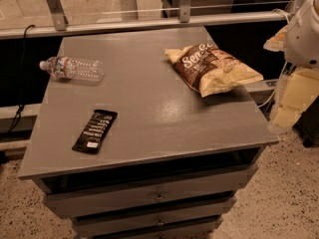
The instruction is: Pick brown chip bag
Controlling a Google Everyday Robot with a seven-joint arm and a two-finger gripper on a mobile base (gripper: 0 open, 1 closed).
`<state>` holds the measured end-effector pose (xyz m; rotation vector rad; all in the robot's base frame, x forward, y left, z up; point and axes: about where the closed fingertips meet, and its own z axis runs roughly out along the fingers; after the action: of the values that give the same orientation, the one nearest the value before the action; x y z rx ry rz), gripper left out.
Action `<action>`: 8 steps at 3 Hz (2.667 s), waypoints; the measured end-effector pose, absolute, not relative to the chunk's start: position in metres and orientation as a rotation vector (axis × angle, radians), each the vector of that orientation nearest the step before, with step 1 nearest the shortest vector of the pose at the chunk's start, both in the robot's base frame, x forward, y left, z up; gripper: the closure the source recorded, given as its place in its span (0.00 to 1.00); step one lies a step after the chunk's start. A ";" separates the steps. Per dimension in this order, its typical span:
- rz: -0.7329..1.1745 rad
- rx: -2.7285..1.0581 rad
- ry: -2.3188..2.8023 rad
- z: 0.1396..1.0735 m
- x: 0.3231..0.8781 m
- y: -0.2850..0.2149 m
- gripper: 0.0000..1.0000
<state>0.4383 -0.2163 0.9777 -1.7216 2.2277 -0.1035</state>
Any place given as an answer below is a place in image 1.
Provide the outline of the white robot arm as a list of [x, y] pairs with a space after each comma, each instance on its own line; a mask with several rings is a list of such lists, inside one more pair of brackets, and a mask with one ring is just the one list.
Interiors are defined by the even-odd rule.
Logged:
[[289, 23], [264, 44], [269, 51], [283, 51], [293, 73], [280, 74], [274, 91], [268, 128], [274, 133], [290, 130], [319, 96], [319, 0], [306, 0]]

